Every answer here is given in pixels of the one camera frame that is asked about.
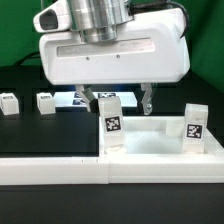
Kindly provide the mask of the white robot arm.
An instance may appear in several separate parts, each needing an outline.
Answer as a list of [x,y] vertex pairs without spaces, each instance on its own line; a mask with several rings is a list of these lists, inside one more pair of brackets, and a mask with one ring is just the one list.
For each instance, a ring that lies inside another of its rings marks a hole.
[[46,78],[74,85],[94,111],[99,102],[85,87],[138,83],[138,108],[152,111],[155,83],[179,81],[189,70],[189,15],[172,0],[57,0],[33,19]]

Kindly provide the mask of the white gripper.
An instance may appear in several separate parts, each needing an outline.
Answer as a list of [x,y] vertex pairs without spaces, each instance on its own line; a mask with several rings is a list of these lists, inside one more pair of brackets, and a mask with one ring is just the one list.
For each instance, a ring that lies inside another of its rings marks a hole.
[[[76,32],[45,34],[39,49],[46,78],[54,85],[142,83],[140,114],[150,115],[155,83],[179,81],[190,68],[183,12],[142,13],[117,27],[114,41],[86,44]],[[90,87],[76,85],[87,111],[99,113]]]

